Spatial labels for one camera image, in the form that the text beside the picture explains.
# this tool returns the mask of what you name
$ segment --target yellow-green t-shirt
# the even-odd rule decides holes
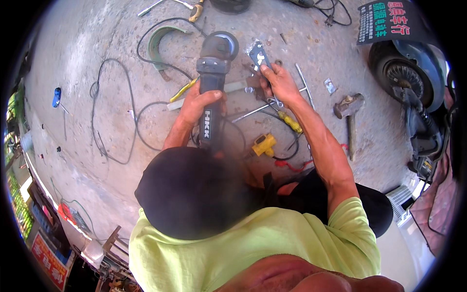
[[[129,244],[130,270],[145,292],[213,291],[274,254],[365,278],[380,273],[376,237],[357,197],[343,201],[328,226],[315,215],[268,207],[203,240],[180,240],[155,229],[140,209]]]

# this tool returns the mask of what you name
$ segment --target hammer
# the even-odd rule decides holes
[[[353,96],[346,96],[340,103],[334,105],[334,114],[342,119],[347,117],[347,127],[349,132],[349,156],[350,161],[355,159],[355,148],[356,148],[356,126],[355,126],[355,114],[365,104],[363,95],[357,93]]]

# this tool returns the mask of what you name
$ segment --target man's arm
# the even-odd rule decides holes
[[[221,91],[212,90],[199,94],[199,81],[197,81],[186,95],[180,114],[165,138],[162,150],[186,146],[193,127],[203,114],[204,107],[220,99],[223,99],[223,108],[225,108],[226,96]]]
[[[270,81],[272,91],[267,87],[265,80],[262,87],[266,94],[280,99],[295,115],[302,126],[306,140],[310,144],[316,171],[323,180],[327,189],[327,214],[332,215],[336,207],[344,200],[358,197],[352,169],[347,156],[331,131],[324,125],[321,117],[305,101],[298,91],[290,73],[284,68],[271,64],[261,66],[261,72]]]

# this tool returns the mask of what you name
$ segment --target angle grinder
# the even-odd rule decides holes
[[[238,51],[238,41],[231,33],[216,31],[206,37],[196,62],[196,71],[200,75],[201,94],[210,90],[224,91],[230,63],[235,59]],[[200,147],[209,148],[214,153],[222,147],[221,112],[221,101],[216,101],[204,108],[203,115],[199,119]]]

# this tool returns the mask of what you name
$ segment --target concrete floor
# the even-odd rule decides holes
[[[266,51],[270,60],[281,59],[301,88],[302,82],[294,66],[298,63],[317,112],[340,143],[348,143],[347,126],[345,120],[334,116],[333,105],[347,94],[362,93],[366,97],[366,106],[357,115],[359,149],[351,166],[356,182],[387,192],[400,184],[409,185],[410,179],[415,178],[406,167],[411,147],[401,105],[379,87],[368,71],[369,47],[355,45],[359,26],[357,7],[365,1],[342,1],[354,21],[350,27],[334,25],[328,28],[324,25],[325,17],[318,10],[299,8],[282,0],[253,1],[251,8],[240,15],[221,14],[206,2],[203,12],[203,16],[207,16],[205,32],[229,31],[236,36],[241,48],[250,43],[252,37],[269,40],[271,45]],[[128,68],[137,112],[150,102],[168,101],[188,81],[182,74],[167,70],[172,81],[165,82],[151,64],[140,61],[136,55],[137,42],[150,26],[169,17],[188,17],[190,13],[180,3],[166,0],[145,16],[136,16],[152,3],[152,0],[57,1],[43,19],[32,70],[25,79],[35,167],[52,195],[55,194],[50,178],[66,200],[76,199],[86,208],[94,224],[94,236],[99,239],[106,239],[117,224],[122,226],[121,236],[129,237],[139,209],[134,190],[142,172],[157,155],[139,138],[127,165],[109,162],[100,155],[92,139],[93,100],[89,89],[97,79],[101,62],[112,57]],[[344,14],[338,11],[337,17],[344,17]],[[193,30],[184,22],[170,24]],[[282,41],[280,33],[284,34],[288,44]],[[142,42],[143,56],[147,40]],[[191,36],[171,33],[161,42],[162,57],[197,76],[195,63],[202,41],[198,33]],[[247,77],[248,72],[242,64],[250,62],[247,55],[239,53],[226,81]],[[327,78],[331,78],[338,88],[332,95],[324,86]],[[70,112],[65,118],[66,140],[63,110],[51,106],[54,88],[58,86],[62,88],[61,103]],[[251,110],[262,105],[252,94],[241,91],[229,94],[228,99],[230,113],[235,109]],[[106,64],[96,104],[95,128],[109,155],[122,161],[128,158],[134,132],[129,109],[129,91],[122,68]],[[140,121],[142,135],[155,148],[162,147],[178,115],[178,111],[165,109],[164,105],[153,106]],[[240,121],[238,126],[247,143],[272,132],[278,140],[277,155],[288,155],[282,149],[291,142],[291,133],[275,119],[255,114]],[[40,154],[44,155],[44,161],[38,157]],[[300,167],[309,158],[302,137],[299,153],[289,162]],[[258,178],[268,171],[273,171],[275,178],[293,174],[286,168],[275,167],[274,161],[265,156],[252,158],[248,164]],[[79,206],[72,204],[72,207],[88,221]]]

